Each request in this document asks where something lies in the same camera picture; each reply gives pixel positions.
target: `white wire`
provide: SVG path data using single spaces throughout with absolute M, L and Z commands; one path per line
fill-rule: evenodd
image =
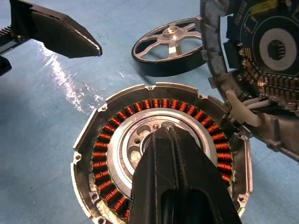
M 261 101 L 261 102 L 257 102 L 257 103 L 253 103 L 253 104 L 250 104 L 247 106 L 248 109 L 254 109 L 254 108 L 260 108 L 260 107 L 265 107 L 265 106 L 269 106 L 270 105 L 270 102 L 269 100 L 264 100 L 264 101 Z
M 248 100 L 245 100 L 243 101 L 242 103 L 247 106 L 247 105 L 250 105 L 250 104 L 254 104 L 254 103 L 258 103 L 259 100 L 258 100 L 258 97 L 257 98 L 253 98 L 253 99 L 248 99 Z

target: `blue table surface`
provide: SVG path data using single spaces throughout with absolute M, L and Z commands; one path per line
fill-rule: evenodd
M 87 224 L 71 183 L 72 145 L 93 108 L 135 84 L 183 83 L 220 99 L 206 65 L 166 78 L 141 76 L 131 57 L 145 33 L 199 14 L 198 0 L 31 0 L 87 28 L 103 56 L 68 59 L 29 41 L 6 53 L 13 69 L 0 77 L 0 223 Z M 0 2 L 0 27 L 10 24 Z M 299 223 L 299 166 L 251 139 L 253 184 L 244 224 Z

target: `blue floor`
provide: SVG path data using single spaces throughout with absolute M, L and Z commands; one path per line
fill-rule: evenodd
M 13 69 L 0 77 L 0 223 L 89 224 L 73 191 L 72 145 L 93 108 L 135 84 L 156 81 L 212 90 L 206 65 L 168 78 L 142 77 L 131 57 L 134 43 L 170 21 L 199 14 L 189 0 L 31 0 L 68 14 L 103 47 L 101 57 L 68 59 L 36 41 L 4 56 Z M 0 27 L 10 23 L 8 0 L 0 2 Z M 299 166 L 251 140 L 254 193 L 244 224 L 299 223 Z

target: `pulley wheel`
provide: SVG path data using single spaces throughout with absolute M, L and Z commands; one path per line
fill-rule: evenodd
M 195 39 L 186 47 L 182 42 L 185 39 Z M 174 76 L 191 71 L 206 61 L 203 60 L 201 50 L 201 33 L 195 31 L 195 19 L 184 19 L 160 26 L 143 36 L 133 46 L 132 57 L 142 73 L 152 77 Z M 153 53 L 154 49 L 166 45 L 166 56 Z M 155 59 L 148 59 L 153 53 Z

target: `spoked wheel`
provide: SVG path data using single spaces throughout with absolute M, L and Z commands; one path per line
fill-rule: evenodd
M 201 33 L 195 31 L 195 19 L 178 20 L 158 27 L 143 36 L 133 46 L 132 57 L 142 73 L 154 77 L 167 77 L 185 73 L 205 63 L 202 59 L 202 45 L 184 51 L 189 46 L 182 43 L 185 39 L 201 40 Z M 159 46 L 166 45 L 167 56 L 148 59 L 146 56 Z

